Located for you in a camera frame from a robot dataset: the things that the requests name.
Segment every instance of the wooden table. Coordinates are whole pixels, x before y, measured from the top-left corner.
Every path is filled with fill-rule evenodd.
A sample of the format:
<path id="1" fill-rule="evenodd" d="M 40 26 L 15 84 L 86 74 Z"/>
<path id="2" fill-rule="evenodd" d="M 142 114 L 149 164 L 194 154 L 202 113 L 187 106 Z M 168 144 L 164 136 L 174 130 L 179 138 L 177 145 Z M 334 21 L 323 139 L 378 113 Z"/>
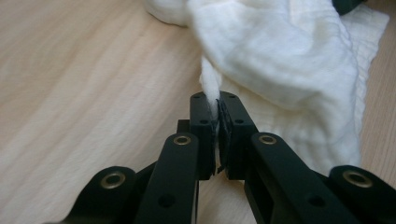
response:
<path id="1" fill-rule="evenodd" d="M 363 167 L 396 187 L 396 2 L 368 81 Z M 0 1 L 0 223 L 59 221 L 98 171 L 158 159 L 201 90 L 191 31 L 141 1 Z M 201 183 L 199 223 L 255 223 L 243 186 Z"/>

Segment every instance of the light wood tabletop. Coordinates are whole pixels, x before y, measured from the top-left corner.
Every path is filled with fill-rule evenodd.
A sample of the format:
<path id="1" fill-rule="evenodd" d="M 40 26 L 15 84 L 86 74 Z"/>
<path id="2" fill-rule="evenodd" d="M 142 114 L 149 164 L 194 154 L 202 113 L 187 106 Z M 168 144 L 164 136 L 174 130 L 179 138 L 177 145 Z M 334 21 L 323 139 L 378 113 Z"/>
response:
<path id="1" fill-rule="evenodd" d="M 362 167 L 396 187 L 396 1 L 367 83 Z M 158 159 L 201 91 L 201 49 L 142 1 L 0 0 L 0 223 L 60 221 L 100 170 Z M 255 223 L 243 185 L 200 184 L 199 223 Z"/>

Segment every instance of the cloth fold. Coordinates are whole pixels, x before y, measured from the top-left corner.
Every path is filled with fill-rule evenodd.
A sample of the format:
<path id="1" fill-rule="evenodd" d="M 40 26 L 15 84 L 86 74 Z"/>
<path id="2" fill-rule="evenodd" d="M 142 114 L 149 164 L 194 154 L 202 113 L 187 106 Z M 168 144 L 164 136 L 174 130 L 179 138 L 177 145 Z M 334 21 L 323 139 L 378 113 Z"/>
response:
<path id="1" fill-rule="evenodd" d="M 232 92 L 260 131 L 284 138 L 311 169 L 360 164 L 365 83 L 387 15 L 360 5 L 340 18 L 330 0 L 172 2 L 146 6 L 194 31 L 213 110 L 219 90 Z"/>

